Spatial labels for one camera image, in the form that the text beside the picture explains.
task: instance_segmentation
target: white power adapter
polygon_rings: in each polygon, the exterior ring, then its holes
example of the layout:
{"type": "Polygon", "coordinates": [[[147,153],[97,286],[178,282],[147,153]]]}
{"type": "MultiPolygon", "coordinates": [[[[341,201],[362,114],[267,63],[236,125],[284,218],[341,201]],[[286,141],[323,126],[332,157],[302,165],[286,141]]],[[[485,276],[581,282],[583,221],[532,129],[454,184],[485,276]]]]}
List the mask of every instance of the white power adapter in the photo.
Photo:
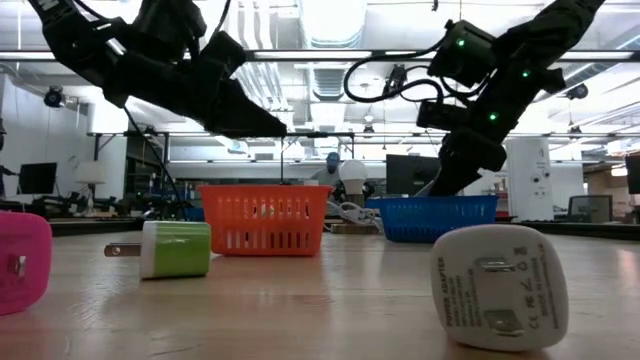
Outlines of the white power adapter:
{"type": "Polygon", "coordinates": [[[432,251],[431,287],[442,327],[460,343],[529,351],[567,333],[562,265],[536,230],[482,225],[443,235],[432,251]]]}

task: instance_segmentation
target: security camera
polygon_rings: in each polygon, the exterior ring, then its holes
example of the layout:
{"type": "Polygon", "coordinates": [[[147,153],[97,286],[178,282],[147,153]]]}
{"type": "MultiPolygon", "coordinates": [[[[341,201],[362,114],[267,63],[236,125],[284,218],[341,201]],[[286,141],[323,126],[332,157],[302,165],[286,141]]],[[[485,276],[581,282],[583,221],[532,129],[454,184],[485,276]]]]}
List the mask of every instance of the security camera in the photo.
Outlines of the security camera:
{"type": "Polygon", "coordinates": [[[589,89],[587,88],[587,85],[580,84],[576,87],[569,89],[569,91],[567,91],[566,96],[569,100],[574,100],[574,99],[584,99],[587,97],[587,95],[589,95],[589,89]]]}
{"type": "Polygon", "coordinates": [[[60,109],[64,107],[67,99],[62,93],[62,87],[51,86],[49,91],[44,95],[44,104],[50,108],[60,109]]]}

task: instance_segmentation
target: table lamp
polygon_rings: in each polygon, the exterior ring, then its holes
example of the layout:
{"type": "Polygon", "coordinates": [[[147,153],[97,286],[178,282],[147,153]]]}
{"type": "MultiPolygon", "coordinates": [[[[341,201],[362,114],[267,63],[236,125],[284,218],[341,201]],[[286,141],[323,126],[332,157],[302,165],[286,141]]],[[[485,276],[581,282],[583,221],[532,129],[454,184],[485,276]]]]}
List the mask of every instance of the table lamp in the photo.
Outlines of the table lamp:
{"type": "Polygon", "coordinates": [[[102,170],[102,166],[97,161],[83,161],[76,168],[75,175],[77,183],[89,185],[87,207],[85,208],[83,215],[94,215],[95,211],[93,209],[93,200],[95,196],[96,185],[104,184],[106,182],[104,170],[102,170]]]}
{"type": "Polygon", "coordinates": [[[364,207],[362,186],[367,180],[367,167],[362,161],[347,160],[338,170],[340,181],[344,184],[347,200],[360,207],[364,207]]]}

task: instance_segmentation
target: computer monitor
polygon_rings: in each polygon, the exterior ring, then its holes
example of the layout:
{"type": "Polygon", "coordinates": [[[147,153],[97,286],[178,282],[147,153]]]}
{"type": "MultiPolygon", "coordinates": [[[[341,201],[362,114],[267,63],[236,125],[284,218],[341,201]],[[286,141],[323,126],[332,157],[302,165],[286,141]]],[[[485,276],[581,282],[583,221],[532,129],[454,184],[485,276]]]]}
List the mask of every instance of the computer monitor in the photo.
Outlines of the computer monitor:
{"type": "Polygon", "coordinates": [[[627,156],[624,162],[627,167],[629,194],[640,194],[640,156],[627,156]]]}
{"type": "Polygon", "coordinates": [[[18,194],[53,194],[57,169],[57,163],[22,165],[18,194]]]}
{"type": "Polygon", "coordinates": [[[387,155],[387,194],[415,195],[440,169],[440,160],[435,157],[387,155]]]}

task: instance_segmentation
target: workbench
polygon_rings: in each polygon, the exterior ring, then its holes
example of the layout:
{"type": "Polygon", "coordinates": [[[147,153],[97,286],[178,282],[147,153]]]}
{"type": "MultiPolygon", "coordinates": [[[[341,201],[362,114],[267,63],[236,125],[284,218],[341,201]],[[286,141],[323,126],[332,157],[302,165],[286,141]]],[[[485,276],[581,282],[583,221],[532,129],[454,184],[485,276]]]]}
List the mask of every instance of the workbench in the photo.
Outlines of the workbench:
{"type": "Polygon", "coordinates": [[[105,258],[140,232],[54,239],[45,296],[0,317],[7,360],[640,358],[640,244],[551,236],[567,275],[563,342],[525,355],[449,342],[431,298],[430,247],[326,234],[314,258],[217,257],[209,276],[138,280],[105,258]]]}

